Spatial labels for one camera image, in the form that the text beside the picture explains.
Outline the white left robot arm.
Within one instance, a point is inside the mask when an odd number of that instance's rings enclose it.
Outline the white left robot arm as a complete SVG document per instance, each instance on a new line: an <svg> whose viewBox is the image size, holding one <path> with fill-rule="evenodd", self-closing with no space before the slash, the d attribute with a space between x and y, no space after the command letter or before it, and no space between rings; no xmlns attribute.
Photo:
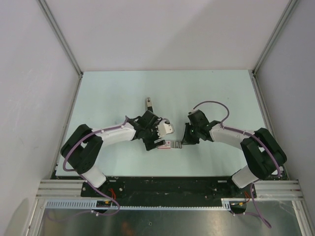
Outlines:
<svg viewBox="0 0 315 236"><path fill-rule="evenodd" d="M93 129L86 124L79 125L62 146L60 154L64 158L63 170L76 172L92 185L97 196L108 193L106 175L96 161L102 148L126 141L142 140L147 151L165 144L159 125L163 118L147 110L135 118L125 117L120 124Z"/></svg>

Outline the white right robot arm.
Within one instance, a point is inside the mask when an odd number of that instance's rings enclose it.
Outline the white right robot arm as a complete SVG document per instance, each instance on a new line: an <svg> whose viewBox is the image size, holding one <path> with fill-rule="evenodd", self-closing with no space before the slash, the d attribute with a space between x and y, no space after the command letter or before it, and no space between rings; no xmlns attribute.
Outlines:
<svg viewBox="0 0 315 236"><path fill-rule="evenodd" d="M201 110L190 112L188 119L183 145L196 145L203 140L227 144L243 152L247 165L230 177L227 185L230 196L239 197L249 184L265 180L273 172L281 173L280 166L287 161L287 156L266 128L242 131L227 127L217 120L208 121Z"/></svg>

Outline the red white staple box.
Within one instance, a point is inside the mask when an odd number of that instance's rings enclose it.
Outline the red white staple box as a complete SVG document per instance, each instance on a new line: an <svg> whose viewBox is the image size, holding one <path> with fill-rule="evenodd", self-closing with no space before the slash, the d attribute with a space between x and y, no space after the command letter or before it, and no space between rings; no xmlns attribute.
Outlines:
<svg viewBox="0 0 315 236"><path fill-rule="evenodd" d="M182 149L182 144L180 141L165 141L158 149Z"/></svg>

